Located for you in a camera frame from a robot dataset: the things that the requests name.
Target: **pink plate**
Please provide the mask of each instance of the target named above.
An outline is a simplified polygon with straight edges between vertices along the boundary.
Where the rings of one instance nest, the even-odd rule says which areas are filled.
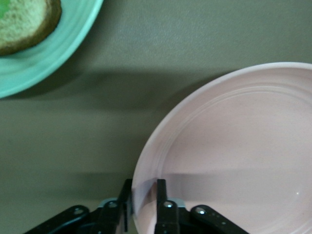
[[[312,64],[270,63],[198,89],[160,123],[133,181],[136,227],[153,234],[155,181],[252,234],[312,232]]]

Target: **plate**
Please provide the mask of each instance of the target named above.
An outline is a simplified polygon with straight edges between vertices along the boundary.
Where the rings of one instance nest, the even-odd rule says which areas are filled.
[[[220,77],[155,129],[136,166],[136,227],[154,233],[155,182],[187,209],[205,204],[253,234],[312,232],[312,64]]]
[[[37,46],[0,57],[0,98],[42,81],[78,48],[96,19],[103,0],[61,0],[58,26]]]

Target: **slice of bread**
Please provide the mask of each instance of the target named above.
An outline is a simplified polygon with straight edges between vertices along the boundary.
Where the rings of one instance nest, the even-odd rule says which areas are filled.
[[[62,13],[60,0],[10,0],[0,19],[0,55],[32,47],[50,35]]]

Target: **bread crust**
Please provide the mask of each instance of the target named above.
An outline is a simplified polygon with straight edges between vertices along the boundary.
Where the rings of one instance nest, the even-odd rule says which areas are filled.
[[[45,2],[47,3],[46,15],[35,33],[0,47],[0,56],[14,54],[33,47],[46,39],[55,30],[62,14],[60,0],[45,0]]]

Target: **toast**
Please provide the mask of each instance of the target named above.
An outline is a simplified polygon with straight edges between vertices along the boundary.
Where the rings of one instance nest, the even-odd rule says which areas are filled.
[[[43,41],[54,31],[62,14],[60,0],[10,0],[7,8],[0,19],[0,56]]]

